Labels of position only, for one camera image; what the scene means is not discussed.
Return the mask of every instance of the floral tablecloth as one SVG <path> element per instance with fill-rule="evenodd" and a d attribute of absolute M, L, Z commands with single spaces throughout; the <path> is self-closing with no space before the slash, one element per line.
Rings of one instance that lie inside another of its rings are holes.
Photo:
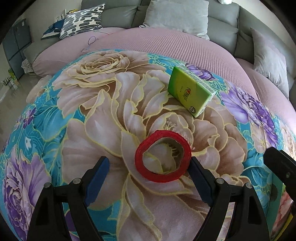
<path fill-rule="evenodd" d="M 176 65 L 186 66 L 217 91 L 198 118 L 167 92 Z M 289 128 L 230 82 L 175 59 L 102 50 L 58 72 L 18 119 L 0 155 L 4 218 L 25 241 L 43 184 L 67 184 L 106 156 L 110 172 L 89 207 L 104 240 L 192 241 L 209 207 L 189 175 L 153 183 L 134 165 L 138 145 L 156 130 L 181 134 L 215 177 L 240 186 L 251 182 L 265 213 L 272 173 L 263 165 L 264 151 L 273 146 L 295 158 Z M 144 164 L 167 173 L 176 169 L 177 157 L 176 149 L 158 144 L 144 155 Z M 225 238 L 233 207 L 219 240 Z M 68 206 L 64 211 L 72 239 L 79 240 Z"/>

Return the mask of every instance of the silver screw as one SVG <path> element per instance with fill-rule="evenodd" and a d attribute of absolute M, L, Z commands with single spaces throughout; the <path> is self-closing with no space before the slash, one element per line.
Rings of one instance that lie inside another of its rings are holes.
<path fill-rule="evenodd" d="M 81 182 L 81 179 L 80 178 L 75 178 L 74 180 L 73 180 L 73 183 L 74 184 L 79 184 Z"/>
<path fill-rule="evenodd" d="M 249 189 L 252 189 L 253 185 L 251 183 L 246 183 L 246 187 L 249 188 Z"/>
<path fill-rule="evenodd" d="M 45 183 L 43 187 L 48 189 L 48 188 L 50 188 L 51 185 L 52 185 L 51 183 Z"/>
<path fill-rule="evenodd" d="M 223 184 L 224 183 L 224 179 L 223 178 L 217 178 L 216 182 L 219 184 Z"/>

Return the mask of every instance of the red tape roll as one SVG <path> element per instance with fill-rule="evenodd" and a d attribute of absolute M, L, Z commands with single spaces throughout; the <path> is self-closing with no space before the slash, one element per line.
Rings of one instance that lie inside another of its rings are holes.
<path fill-rule="evenodd" d="M 169 174 L 158 174 L 148 170 L 143 163 L 143 154 L 157 141 L 169 138 L 178 143 L 183 149 L 183 157 L 180 162 L 180 167 Z M 185 174 L 189 167 L 191 159 L 191 148 L 188 142 L 178 133 L 173 131 L 156 131 L 144 140 L 138 147 L 135 154 L 135 165 L 138 172 L 146 179 L 156 183 L 168 183 L 179 179 Z"/>

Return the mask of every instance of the green and yellow tissue packet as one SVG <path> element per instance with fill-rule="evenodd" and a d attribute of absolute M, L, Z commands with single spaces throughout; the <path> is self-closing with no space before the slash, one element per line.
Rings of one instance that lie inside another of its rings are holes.
<path fill-rule="evenodd" d="M 216 91 L 185 66 L 174 67 L 168 92 L 194 116 L 198 117 L 211 101 Z"/>

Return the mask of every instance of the floor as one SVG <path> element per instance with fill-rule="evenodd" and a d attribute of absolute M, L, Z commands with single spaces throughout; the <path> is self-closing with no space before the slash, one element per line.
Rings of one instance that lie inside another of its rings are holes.
<path fill-rule="evenodd" d="M 0 90 L 0 150 L 25 109 L 28 93 L 38 83 L 38 78 L 35 75 L 24 74 L 19 83 L 17 90 L 9 89 L 7 86 Z"/>

